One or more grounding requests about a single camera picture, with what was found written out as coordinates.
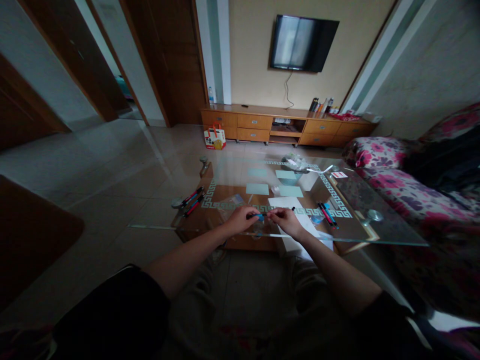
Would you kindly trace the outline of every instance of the black sleeve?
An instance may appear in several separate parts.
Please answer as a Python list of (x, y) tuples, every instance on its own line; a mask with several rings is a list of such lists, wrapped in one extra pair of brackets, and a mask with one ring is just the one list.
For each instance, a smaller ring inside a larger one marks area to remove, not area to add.
[(407, 320), (413, 315), (387, 292), (381, 295), (355, 319), (358, 344), (365, 359), (430, 359), (431, 350), (420, 341)]
[(55, 325), (53, 359), (149, 359), (164, 343), (169, 310), (162, 288), (128, 265)]

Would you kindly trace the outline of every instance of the television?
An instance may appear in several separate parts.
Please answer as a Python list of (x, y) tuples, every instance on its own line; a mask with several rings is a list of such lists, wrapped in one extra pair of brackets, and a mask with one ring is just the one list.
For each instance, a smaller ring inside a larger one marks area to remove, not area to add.
[(270, 67), (320, 73), (339, 21), (277, 15)]

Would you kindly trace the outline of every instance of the drawer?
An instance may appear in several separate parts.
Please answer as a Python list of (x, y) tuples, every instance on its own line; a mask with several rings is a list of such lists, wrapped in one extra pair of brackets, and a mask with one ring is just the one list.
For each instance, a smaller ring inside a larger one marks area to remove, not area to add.
[(341, 124), (335, 135), (350, 136), (354, 138), (368, 136), (374, 130), (374, 126), (369, 124)]
[(259, 115), (245, 115), (238, 114), (238, 127), (245, 129), (264, 129), (270, 130), (272, 128), (272, 123), (274, 118), (271, 116), (259, 116)]
[(268, 141), (270, 139), (270, 130), (245, 129), (239, 127), (236, 131), (239, 140)]
[(355, 139), (353, 136), (338, 136), (335, 135), (330, 143), (332, 148), (344, 148), (350, 140)]
[(300, 138), (300, 145), (330, 146), (333, 135), (307, 134), (304, 133)]
[[(211, 128), (210, 125), (203, 125), (203, 131), (208, 130), (208, 128)], [(236, 127), (221, 127), (223, 130), (225, 130), (225, 138), (226, 139), (237, 139), (237, 128)]]
[(333, 121), (308, 120), (304, 133), (335, 135), (340, 128), (340, 123)]
[(237, 114), (221, 111), (202, 111), (201, 120), (205, 125), (211, 125), (214, 122), (220, 123), (222, 127), (237, 127)]

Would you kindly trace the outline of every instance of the person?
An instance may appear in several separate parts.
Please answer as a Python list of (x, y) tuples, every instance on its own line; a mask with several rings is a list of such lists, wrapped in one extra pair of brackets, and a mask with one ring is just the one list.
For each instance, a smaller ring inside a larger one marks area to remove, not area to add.
[[(238, 353), (248, 346), (239, 347), (231, 336), (212, 329), (215, 306), (209, 297), (209, 256), (226, 239), (253, 225), (257, 217), (247, 216), (253, 214), (259, 211), (239, 207), (224, 224), (145, 268), (128, 265), (110, 277), (56, 324), (51, 359), (224, 359), (248, 355)], [(409, 321), (410, 311), (307, 232), (292, 210), (275, 208), (267, 216), (299, 242), (313, 262), (288, 260), (298, 316), (263, 337), (263, 351), (255, 358), (433, 357)]]

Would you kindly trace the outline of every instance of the red pen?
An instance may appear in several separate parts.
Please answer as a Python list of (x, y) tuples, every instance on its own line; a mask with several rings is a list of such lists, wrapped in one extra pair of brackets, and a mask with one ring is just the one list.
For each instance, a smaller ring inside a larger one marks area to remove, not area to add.
[(189, 197), (187, 197), (185, 200), (181, 202), (180, 208), (184, 208), (191, 199), (193, 199), (195, 196), (197, 196), (197, 194), (201, 193), (203, 190), (204, 190), (204, 187), (200, 186), (197, 190), (193, 192), (192, 195), (190, 195)]
[(330, 220), (329, 218), (329, 215), (327, 214), (327, 212), (324, 210), (324, 208), (320, 205), (320, 203), (317, 202), (317, 205), (318, 207), (320, 208), (321, 212), (323, 213), (323, 215), (325, 215), (325, 219), (326, 219), (326, 222), (328, 223), (328, 225), (330, 225), (331, 227), (334, 227), (334, 223)]
[(183, 214), (184, 218), (188, 218), (190, 214), (195, 210), (195, 208), (200, 204), (200, 202), (204, 199), (205, 193), (203, 193), (187, 210), (185, 214)]

